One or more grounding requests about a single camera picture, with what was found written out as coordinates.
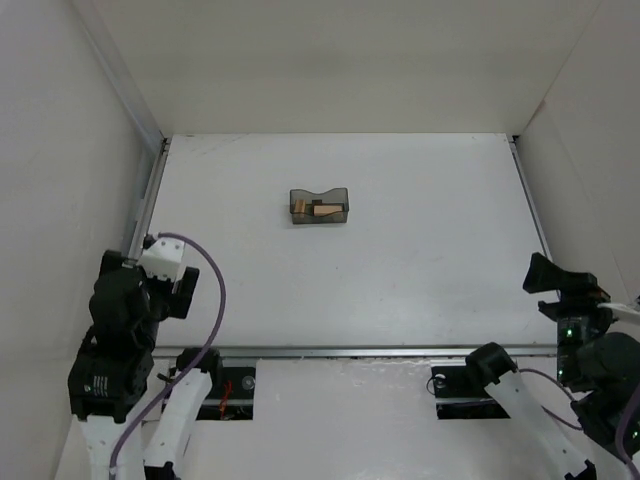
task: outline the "transparent plastic box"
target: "transparent plastic box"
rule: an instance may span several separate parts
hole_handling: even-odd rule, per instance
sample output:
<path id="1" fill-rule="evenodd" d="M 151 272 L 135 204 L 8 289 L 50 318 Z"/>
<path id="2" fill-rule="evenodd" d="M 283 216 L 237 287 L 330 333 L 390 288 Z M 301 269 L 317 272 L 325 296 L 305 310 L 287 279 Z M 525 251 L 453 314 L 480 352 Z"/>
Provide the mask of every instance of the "transparent plastic box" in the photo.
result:
<path id="1" fill-rule="evenodd" d="M 347 223 L 349 192 L 344 187 L 324 193 L 291 190 L 289 211 L 294 225 Z"/>

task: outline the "black mount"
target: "black mount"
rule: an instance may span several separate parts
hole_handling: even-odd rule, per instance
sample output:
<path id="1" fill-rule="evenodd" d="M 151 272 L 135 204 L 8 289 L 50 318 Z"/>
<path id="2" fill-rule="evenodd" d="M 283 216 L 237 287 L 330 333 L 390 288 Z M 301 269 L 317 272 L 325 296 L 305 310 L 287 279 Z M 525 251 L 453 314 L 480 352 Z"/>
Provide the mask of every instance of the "black mount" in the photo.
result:
<path id="1" fill-rule="evenodd" d="M 125 421 L 146 392 L 158 325 L 168 317 L 186 317 L 199 273 L 187 268 L 175 283 L 147 278 L 134 261 L 105 252 L 89 301 L 93 325 L 67 382 L 74 415 Z"/>

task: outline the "white floor panel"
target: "white floor panel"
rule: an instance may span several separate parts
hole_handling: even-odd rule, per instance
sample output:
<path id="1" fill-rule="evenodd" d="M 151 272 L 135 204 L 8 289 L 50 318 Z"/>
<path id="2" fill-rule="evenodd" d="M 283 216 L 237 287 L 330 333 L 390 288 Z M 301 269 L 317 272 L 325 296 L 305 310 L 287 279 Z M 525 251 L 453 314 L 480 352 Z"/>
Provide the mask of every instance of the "white floor panel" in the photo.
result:
<path id="1" fill-rule="evenodd" d="M 347 224 L 291 223 L 290 189 L 342 186 Z M 521 289 L 541 246 L 504 135 L 177 136 L 150 231 L 219 263 L 219 345 L 555 341 Z M 159 345 L 200 344 L 217 312 L 215 278 L 186 260 L 202 269 L 196 296 Z"/>

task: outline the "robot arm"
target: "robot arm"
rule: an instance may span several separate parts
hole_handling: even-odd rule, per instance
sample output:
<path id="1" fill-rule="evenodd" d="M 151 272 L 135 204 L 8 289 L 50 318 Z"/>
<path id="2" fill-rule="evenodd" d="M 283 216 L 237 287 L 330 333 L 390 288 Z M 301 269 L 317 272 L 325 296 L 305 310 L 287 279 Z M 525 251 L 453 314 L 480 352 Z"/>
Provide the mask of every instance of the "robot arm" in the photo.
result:
<path id="1" fill-rule="evenodd" d="M 102 258 L 89 302 L 93 325 L 68 378 L 71 411 L 87 441 L 93 480 L 110 478 L 116 442 L 150 401 L 147 377 L 160 322 L 185 318 L 191 305 L 199 271 L 188 267 L 178 279 L 184 249 L 178 240 L 148 238 L 138 261 L 113 251 Z M 146 453 L 140 425 L 132 431 L 118 456 L 118 480 L 177 478 L 173 468 L 180 467 L 190 428 L 217 373 L 218 356 L 210 352 L 203 362 L 173 390 Z M 154 477 L 153 468 L 145 472 L 147 456 L 153 467 L 164 469 L 162 476 Z"/>
<path id="2" fill-rule="evenodd" d="M 477 349 L 466 358 L 469 376 L 482 385 L 518 426 L 531 434 L 545 459 L 549 478 L 595 480 L 594 465 L 564 435 L 530 393 L 516 364 L 495 343 Z"/>
<path id="3" fill-rule="evenodd" d="M 623 333 L 607 333 L 617 320 L 613 312 L 620 309 L 611 308 L 616 304 L 609 303 L 610 297 L 598 286 L 596 277 L 562 270 L 540 254 L 532 255 L 523 288 L 528 293 L 559 292 L 558 302 L 539 302 L 538 308 L 557 324 L 558 381 L 572 392 L 587 393 L 571 403 L 584 434 L 623 462 L 625 457 L 633 457 L 640 450 L 640 412 L 633 413 L 629 428 L 622 432 L 622 448 L 616 447 L 615 437 L 622 413 L 640 384 L 640 343 Z M 626 313 L 637 318 L 635 309 L 628 310 L 632 311 L 625 309 Z M 476 383 L 530 432 L 546 453 L 551 478 L 558 478 L 557 472 L 565 479 L 597 478 L 594 465 L 543 413 L 502 347 L 487 344 L 469 355 L 466 363 Z"/>

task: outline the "screw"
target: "screw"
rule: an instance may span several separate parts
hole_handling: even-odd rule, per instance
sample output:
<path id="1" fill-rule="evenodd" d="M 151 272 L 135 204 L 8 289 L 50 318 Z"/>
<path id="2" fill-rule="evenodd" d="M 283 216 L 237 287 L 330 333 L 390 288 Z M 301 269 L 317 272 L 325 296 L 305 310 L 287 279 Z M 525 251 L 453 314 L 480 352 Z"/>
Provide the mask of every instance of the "screw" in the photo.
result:
<path id="1" fill-rule="evenodd" d="M 256 379 L 251 375 L 247 375 L 242 379 L 242 388 L 245 390 L 253 390 L 256 387 Z"/>

